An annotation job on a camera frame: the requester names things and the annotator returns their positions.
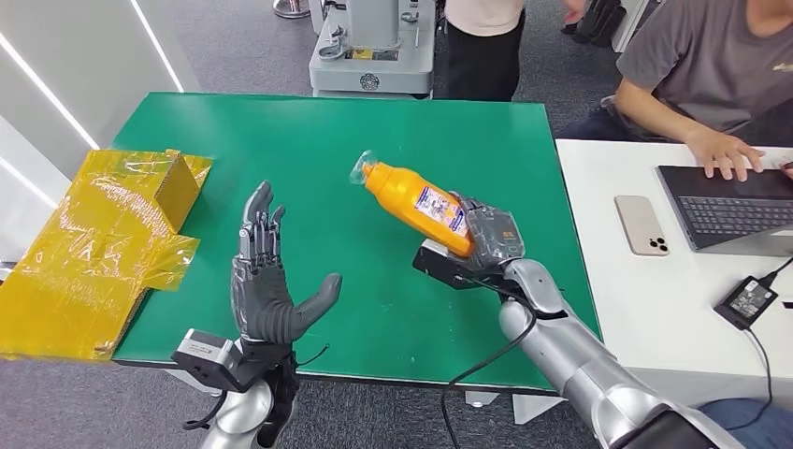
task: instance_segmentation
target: orange bottle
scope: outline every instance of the orange bottle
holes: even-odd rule
[[[391,167],[372,152],[364,152],[350,173],[350,182],[364,184],[383,209],[452,253],[471,254],[473,244],[460,203],[418,173]]]

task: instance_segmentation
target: gray carpet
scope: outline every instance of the gray carpet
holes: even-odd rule
[[[215,400],[158,370],[38,361],[0,361],[0,398],[0,447],[64,449],[198,447],[204,430],[180,422]],[[304,382],[283,447],[451,447],[439,401],[437,390]],[[473,409],[453,393],[448,403],[463,447],[598,447],[567,405],[515,426],[509,397]]]
[[[205,91],[310,94],[308,64],[316,37],[308,19],[280,20],[261,0],[166,4]],[[561,35],[561,17],[557,0],[528,4],[523,76],[515,95],[517,101],[544,103],[554,129],[583,117],[618,81],[615,55]],[[435,79],[439,92],[444,89],[444,44],[441,38]],[[439,400],[437,390],[305,382],[284,446],[451,447]],[[197,447],[203,431],[182,431],[180,421],[203,415],[214,399],[157,370],[0,361],[0,401],[2,448],[149,449]],[[464,447],[597,447],[566,404],[525,426],[511,424],[509,397],[476,410],[454,393],[449,405]]]

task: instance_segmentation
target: humanoid robot hand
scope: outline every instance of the humanoid robot hand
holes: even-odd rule
[[[460,201],[473,240],[473,253],[456,261],[471,271],[504,266],[526,253],[523,239],[512,213],[487,205],[476,198],[450,192]]]
[[[269,181],[245,203],[239,253],[231,263],[231,307],[241,337],[248,341],[289,344],[299,339],[339,299],[341,276],[327,275],[319,291],[295,306],[281,263],[281,219]]]

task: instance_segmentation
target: robotic thumb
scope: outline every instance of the robotic thumb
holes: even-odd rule
[[[292,320],[289,328],[291,341],[303,336],[311,325],[336,304],[341,291],[341,275],[332,273],[325,276],[319,291],[299,306],[292,309]]]

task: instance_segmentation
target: bottle cap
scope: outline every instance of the bottle cap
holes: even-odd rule
[[[367,181],[372,169],[379,161],[371,150],[366,150],[361,153],[361,157],[350,172],[350,182],[353,184],[364,184]]]

